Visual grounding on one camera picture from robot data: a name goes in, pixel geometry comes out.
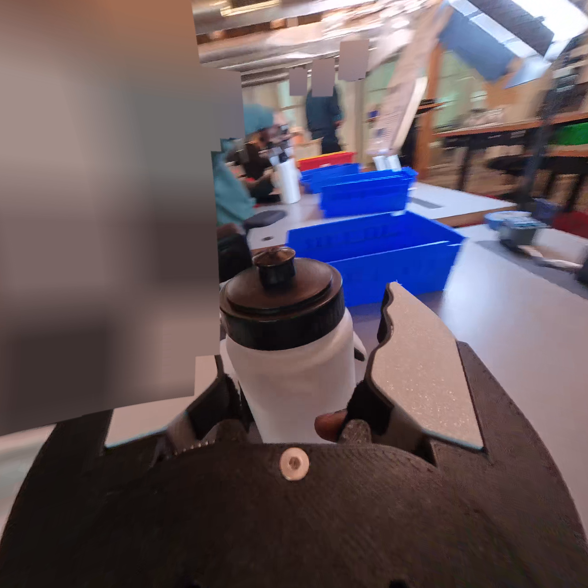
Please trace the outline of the red bag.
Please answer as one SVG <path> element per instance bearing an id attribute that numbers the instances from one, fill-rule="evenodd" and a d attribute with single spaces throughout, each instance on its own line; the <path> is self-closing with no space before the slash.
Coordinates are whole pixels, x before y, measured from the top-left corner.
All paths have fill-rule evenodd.
<path id="1" fill-rule="evenodd" d="M 553 228 L 558 231 L 566 232 L 571 235 L 587 239 L 587 222 L 588 216 L 584 212 L 561 212 L 555 217 L 553 221 Z"/>

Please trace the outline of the red plastic bin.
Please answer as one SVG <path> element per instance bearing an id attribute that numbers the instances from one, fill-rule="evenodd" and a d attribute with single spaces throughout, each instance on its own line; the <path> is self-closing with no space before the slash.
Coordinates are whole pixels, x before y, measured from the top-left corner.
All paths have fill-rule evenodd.
<path id="1" fill-rule="evenodd" d="M 355 164 L 356 156 L 357 153 L 353 151 L 339 151 L 314 157 L 301 158 L 297 161 L 297 167 L 300 172 L 307 172 L 329 166 Z"/>

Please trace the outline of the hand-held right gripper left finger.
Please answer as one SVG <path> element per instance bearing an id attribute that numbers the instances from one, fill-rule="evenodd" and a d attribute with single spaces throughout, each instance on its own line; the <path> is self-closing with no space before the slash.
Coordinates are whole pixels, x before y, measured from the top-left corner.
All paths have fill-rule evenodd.
<path id="1" fill-rule="evenodd" d="M 218 425 L 239 419 L 233 368 L 221 355 L 197 357 L 192 396 L 114 409 L 106 452 L 154 440 L 156 454 L 182 454 L 213 442 Z"/>

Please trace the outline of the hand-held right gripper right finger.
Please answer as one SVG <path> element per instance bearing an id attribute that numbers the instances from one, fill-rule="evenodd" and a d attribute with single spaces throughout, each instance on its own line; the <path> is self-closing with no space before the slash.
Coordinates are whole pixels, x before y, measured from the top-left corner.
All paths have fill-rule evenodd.
<path id="1" fill-rule="evenodd" d="M 425 439 L 472 451 L 483 437 L 458 343 L 442 320 L 399 283 L 389 283 L 382 306 L 385 332 L 364 382 L 385 405 L 378 443 L 415 452 Z"/>

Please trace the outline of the green plastic bin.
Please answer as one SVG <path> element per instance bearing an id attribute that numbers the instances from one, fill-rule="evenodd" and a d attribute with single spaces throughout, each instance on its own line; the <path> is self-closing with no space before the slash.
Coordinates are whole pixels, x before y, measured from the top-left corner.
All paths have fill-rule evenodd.
<path id="1" fill-rule="evenodd" d="M 587 145 L 587 122 L 558 126 L 553 131 L 549 144 L 559 146 Z"/>

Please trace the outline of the black light stand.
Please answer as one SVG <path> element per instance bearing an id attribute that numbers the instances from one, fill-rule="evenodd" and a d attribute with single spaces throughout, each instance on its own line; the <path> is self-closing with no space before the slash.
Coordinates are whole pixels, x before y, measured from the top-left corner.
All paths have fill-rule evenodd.
<path id="1" fill-rule="evenodd" d="M 528 211 L 532 202 L 532 189 L 539 164 L 545 155 L 548 140 L 553 132 L 555 116 L 562 102 L 569 98 L 579 78 L 579 69 L 565 67 L 556 70 L 551 87 L 548 89 L 540 108 L 540 125 L 536 131 L 529 158 L 523 169 L 521 184 L 516 195 L 517 211 Z"/>

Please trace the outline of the wooden office desk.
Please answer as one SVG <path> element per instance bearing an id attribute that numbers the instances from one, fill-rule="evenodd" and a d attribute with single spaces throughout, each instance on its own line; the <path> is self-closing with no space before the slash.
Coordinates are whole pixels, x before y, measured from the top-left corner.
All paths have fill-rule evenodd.
<path id="1" fill-rule="evenodd" d="M 470 160 L 476 151 L 485 151 L 493 146 L 531 146 L 533 139 L 540 138 L 542 120 L 539 118 L 513 123 L 497 123 L 491 125 L 474 126 L 445 130 L 434 134 L 434 140 L 442 141 L 444 148 L 465 148 L 460 173 L 458 176 L 456 190 L 465 192 L 467 178 L 469 176 Z M 587 171 L 576 172 L 577 162 L 562 164 L 558 171 L 553 171 L 548 187 L 552 187 L 557 175 L 575 175 L 576 179 L 571 186 L 571 192 L 566 204 L 566 210 L 570 211 L 577 205 L 582 194 L 584 184 L 587 182 Z"/>

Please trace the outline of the black bottle lid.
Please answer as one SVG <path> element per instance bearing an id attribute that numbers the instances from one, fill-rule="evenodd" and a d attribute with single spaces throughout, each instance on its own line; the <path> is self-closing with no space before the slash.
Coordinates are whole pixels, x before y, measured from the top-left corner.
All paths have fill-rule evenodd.
<path id="1" fill-rule="evenodd" d="M 295 349 L 330 334 L 345 313 L 343 279 L 333 266 L 299 258 L 286 246 L 253 257 L 253 266 L 219 294 L 227 336 L 247 349 Z"/>

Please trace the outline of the LED light panel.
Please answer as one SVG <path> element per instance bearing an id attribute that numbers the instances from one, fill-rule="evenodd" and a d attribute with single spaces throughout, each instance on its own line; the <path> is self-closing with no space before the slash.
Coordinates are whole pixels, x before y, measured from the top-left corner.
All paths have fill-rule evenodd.
<path id="1" fill-rule="evenodd" d="M 513 88 L 542 77 L 570 42 L 540 1 L 442 1 L 451 15 L 439 35 L 485 81 Z"/>

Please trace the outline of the blue plastic bin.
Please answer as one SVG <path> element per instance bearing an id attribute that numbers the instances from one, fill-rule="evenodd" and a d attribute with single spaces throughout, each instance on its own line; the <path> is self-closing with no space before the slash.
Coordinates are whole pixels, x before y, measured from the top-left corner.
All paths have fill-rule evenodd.
<path id="1" fill-rule="evenodd" d="M 319 208 L 324 218 L 402 212 L 416 178 L 410 167 L 329 178 L 319 189 Z"/>
<path id="2" fill-rule="evenodd" d="M 413 212 L 381 213 L 292 229 L 297 257 L 333 266 L 348 307 L 382 301 L 397 282 L 413 295 L 445 289 L 465 237 Z"/>
<path id="3" fill-rule="evenodd" d="M 307 194 L 320 194 L 324 186 L 340 183 L 343 178 L 356 175 L 362 170 L 361 164 L 323 166 L 300 173 L 300 183 Z"/>

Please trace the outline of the white plastic bottle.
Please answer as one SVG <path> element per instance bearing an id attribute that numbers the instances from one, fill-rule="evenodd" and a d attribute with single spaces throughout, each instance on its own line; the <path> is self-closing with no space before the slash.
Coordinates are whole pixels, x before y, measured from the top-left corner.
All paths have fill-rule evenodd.
<path id="1" fill-rule="evenodd" d="M 300 201 L 299 172 L 293 158 L 279 162 L 275 167 L 277 189 L 281 202 L 291 205 Z"/>
<path id="2" fill-rule="evenodd" d="M 220 343 L 265 444 L 325 443 L 315 419 L 343 409 L 356 387 L 356 336 L 348 309 L 331 333 L 299 348 L 263 351 Z"/>

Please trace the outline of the blue tape roll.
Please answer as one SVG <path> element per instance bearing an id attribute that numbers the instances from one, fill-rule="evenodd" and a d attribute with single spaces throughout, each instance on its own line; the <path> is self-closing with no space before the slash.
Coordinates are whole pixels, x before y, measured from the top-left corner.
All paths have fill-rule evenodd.
<path id="1" fill-rule="evenodd" d="M 519 211 L 519 210 L 500 210 L 490 212 L 484 216 L 485 224 L 492 230 L 498 231 L 505 221 L 511 221 L 513 219 L 529 218 L 531 217 L 530 212 Z"/>

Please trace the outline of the grey charger case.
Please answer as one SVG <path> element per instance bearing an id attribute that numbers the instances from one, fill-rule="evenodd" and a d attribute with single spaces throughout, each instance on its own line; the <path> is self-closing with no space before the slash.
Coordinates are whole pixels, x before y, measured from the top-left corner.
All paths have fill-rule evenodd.
<path id="1" fill-rule="evenodd" d="M 505 219 L 498 228 L 500 243 L 510 249 L 532 246 L 537 232 L 548 228 L 548 225 L 533 217 L 510 217 Z"/>

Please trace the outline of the wooden instruction board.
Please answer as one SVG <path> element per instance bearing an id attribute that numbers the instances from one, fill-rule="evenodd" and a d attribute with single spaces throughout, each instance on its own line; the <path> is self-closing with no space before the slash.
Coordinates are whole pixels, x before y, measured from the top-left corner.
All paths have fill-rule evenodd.
<path id="1" fill-rule="evenodd" d="M 430 58 L 450 14 L 446 1 L 435 1 L 417 21 L 411 40 L 400 51 L 386 94 L 380 101 L 369 133 L 367 156 L 395 156 L 401 150 L 427 90 Z"/>

